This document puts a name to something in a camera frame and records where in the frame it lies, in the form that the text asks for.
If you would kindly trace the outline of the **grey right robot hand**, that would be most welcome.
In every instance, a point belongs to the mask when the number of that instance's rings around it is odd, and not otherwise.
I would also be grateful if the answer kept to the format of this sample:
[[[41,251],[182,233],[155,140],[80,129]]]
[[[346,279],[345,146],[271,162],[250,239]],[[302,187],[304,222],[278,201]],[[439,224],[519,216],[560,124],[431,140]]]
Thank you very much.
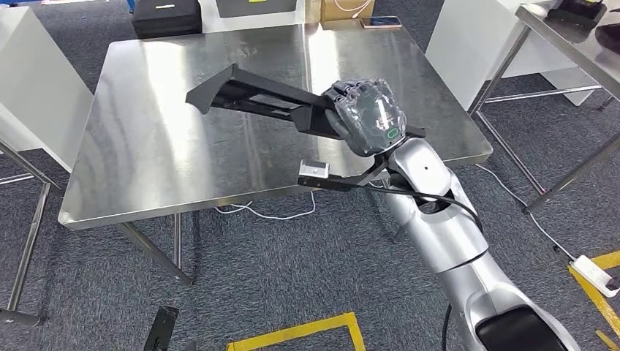
[[[405,137],[407,117],[385,80],[338,80],[322,95],[335,107],[329,124],[354,154],[381,154]]]

